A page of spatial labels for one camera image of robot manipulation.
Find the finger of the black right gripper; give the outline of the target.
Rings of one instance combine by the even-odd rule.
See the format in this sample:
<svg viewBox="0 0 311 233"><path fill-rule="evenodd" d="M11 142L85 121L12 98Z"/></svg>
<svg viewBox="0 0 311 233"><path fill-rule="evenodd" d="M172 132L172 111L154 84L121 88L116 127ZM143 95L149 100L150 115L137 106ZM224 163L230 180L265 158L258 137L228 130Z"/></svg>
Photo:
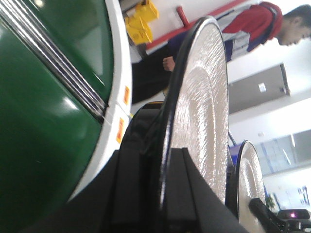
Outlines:
<svg viewBox="0 0 311 233"><path fill-rule="evenodd" d="M282 233L283 220L279 219L260 198L251 199L248 207L252 214L259 220L266 233Z"/></svg>

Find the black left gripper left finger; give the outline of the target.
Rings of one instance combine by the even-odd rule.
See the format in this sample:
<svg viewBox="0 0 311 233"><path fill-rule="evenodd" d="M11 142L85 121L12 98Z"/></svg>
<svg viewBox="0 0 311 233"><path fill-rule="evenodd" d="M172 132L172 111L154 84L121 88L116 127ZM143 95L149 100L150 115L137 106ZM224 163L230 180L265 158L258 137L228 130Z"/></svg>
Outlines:
<svg viewBox="0 0 311 233"><path fill-rule="evenodd" d="M77 196L21 232L160 233L139 173L139 156L117 150Z"/></svg>

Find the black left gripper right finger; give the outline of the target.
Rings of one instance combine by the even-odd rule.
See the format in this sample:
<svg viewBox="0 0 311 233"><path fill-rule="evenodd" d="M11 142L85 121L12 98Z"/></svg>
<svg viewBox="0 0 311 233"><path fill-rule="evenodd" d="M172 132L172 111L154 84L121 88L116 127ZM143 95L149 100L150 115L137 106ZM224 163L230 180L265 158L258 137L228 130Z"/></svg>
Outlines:
<svg viewBox="0 0 311 233"><path fill-rule="evenodd" d="M244 233L204 180L187 148L173 149L165 191L166 233Z"/></svg>

